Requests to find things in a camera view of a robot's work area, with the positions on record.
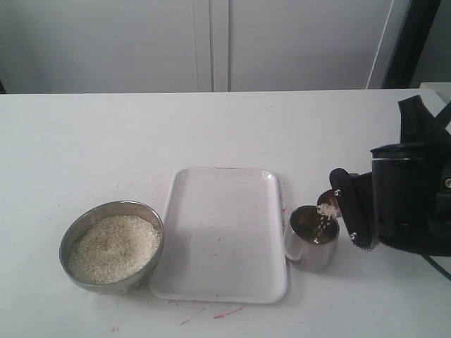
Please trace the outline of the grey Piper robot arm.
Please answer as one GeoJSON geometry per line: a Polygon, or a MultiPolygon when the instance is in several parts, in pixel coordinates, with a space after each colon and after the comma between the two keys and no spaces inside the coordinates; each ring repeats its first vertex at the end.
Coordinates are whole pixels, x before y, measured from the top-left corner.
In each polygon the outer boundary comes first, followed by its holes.
{"type": "Polygon", "coordinates": [[[399,102],[400,140],[371,150],[371,172],[332,170],[330,185],[352,243],[450,256],[450,106],[437,116],[419,95],[399,102]]]}

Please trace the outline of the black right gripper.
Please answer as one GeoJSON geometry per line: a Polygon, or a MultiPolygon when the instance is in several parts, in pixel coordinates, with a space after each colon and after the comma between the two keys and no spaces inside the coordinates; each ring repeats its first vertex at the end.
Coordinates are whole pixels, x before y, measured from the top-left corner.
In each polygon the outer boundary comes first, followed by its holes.
{"type": "Polygon", "coordinates": [[[370,251],[382,243],[424,256],[444,254],[443,237],[429,220],[437,212],[444,145],[390,144],[372,149],[371,173],[336,168],[330,185],[351,242],[370,251]]]}

